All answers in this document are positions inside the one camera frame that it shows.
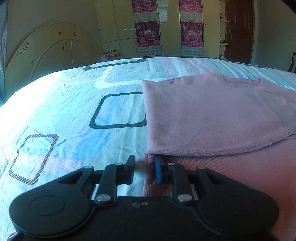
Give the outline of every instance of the white headboard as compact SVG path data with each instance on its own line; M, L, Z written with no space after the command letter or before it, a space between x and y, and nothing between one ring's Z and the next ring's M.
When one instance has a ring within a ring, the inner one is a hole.
M10 60L5 73L5 98L47 74L95 63L89 34L71 23L53 23L31 34Z

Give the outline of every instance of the pink sweatshirt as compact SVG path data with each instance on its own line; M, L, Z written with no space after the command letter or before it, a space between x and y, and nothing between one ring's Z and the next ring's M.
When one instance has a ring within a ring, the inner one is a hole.
M266 79L216 73L142 81L147 115L144 195L155 185L153 154L188 170L206 166L267 193L280 208L273 234L296 238L296 92Z

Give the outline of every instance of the chair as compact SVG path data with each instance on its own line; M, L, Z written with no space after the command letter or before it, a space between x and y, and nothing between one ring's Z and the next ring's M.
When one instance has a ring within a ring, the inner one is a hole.
M289 68L288 72L292 72L292 69L293 69L293 66L294 66L294 60L295 60L295 56L296 56L296 53L294 52L293 53L293 56L292 56L292 63L291 63L291 67Z

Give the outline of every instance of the wooden door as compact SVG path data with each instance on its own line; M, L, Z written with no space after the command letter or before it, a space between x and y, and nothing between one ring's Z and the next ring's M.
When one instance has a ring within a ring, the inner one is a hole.
M253 48L253 0L229 0L225 3L226 46L225 58L249 64Z

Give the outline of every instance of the bed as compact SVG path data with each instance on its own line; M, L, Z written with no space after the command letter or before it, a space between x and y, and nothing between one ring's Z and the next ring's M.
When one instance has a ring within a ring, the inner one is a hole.
M86 165L104 169L136 157L133 184L118 195L141 196L146 116L141 80L216 71L264 77L296 91L296 75L210 58L137 58L54 72L14 93L0 107L0 240L15 233L8 215L19 194Z

